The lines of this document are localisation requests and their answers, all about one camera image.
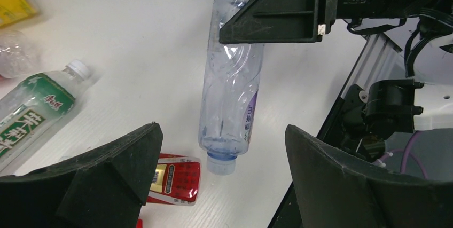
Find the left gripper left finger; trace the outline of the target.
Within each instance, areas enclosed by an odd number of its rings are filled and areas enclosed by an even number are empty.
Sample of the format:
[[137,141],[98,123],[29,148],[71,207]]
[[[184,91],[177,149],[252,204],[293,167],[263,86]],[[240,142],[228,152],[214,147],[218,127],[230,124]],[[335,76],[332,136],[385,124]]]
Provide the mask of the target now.
[[22,176],[1,177],[1,227],[135,227],[161,152],[158,123]]

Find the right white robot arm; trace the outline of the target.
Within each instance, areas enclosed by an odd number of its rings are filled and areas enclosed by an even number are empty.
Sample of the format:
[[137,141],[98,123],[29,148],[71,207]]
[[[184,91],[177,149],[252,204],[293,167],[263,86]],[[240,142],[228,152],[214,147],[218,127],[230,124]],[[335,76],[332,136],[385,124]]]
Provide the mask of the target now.
[[373,162],[383,149],[369,150],[367,141],[384,142],[394,133],[452,128],[452,87],[415,80],[414,64],[423,48],[436,43],[452,52],[452,0],[249,0],[220,29],[220,42],[314,43],[336,20],[369,41],[395,28],[384,24],[361,28],[364,19],[397,19],[418,24],[402,49],[405,77],[381,80],[369,87],[354,82],[339,97],[319,138],[354,156]]

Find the gold red energy drink bottle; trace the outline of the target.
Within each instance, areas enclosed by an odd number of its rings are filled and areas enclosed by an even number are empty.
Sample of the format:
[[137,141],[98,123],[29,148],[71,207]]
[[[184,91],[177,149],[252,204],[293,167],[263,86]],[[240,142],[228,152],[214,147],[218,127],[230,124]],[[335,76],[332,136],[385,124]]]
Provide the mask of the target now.
[[193,206],[199,192],[200,176],[199,158],[161,153],[147,202]]

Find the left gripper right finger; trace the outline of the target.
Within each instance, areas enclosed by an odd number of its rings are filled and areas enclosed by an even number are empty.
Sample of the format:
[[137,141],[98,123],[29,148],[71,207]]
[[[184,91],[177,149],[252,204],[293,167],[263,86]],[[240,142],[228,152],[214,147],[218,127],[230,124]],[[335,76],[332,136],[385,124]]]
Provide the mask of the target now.
[[399,174],[288,125],[285,147],[304,227],[452,227],[452,183]]

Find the purple label clear bottle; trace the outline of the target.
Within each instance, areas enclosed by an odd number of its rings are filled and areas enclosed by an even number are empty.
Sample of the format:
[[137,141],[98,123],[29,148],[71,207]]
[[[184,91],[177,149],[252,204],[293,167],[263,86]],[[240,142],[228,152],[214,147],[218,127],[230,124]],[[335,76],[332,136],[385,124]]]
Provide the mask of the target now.
[[249,149],[264,60],[262,44],[219,42],[220,29],[247,2],[213,1],[198,142],[207,169],[220,176],[232,174]]

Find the red Nongfu label bottle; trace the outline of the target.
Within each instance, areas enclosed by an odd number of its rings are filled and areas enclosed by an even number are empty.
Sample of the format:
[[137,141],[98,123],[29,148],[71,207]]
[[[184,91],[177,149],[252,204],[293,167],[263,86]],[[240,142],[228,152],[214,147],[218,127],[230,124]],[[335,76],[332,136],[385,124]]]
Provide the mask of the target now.
[[138,219],[137,220],[136,228],[143,228],[143,220],[142,219]]

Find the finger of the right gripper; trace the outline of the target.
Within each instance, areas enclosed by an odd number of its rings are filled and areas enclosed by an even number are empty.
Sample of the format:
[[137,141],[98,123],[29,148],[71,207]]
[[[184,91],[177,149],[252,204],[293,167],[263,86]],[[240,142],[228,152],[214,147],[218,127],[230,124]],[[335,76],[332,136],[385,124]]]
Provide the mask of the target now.
[[249,0],[220,29],[220,42],[320,42],[335,23],[337,6],[338,0]]

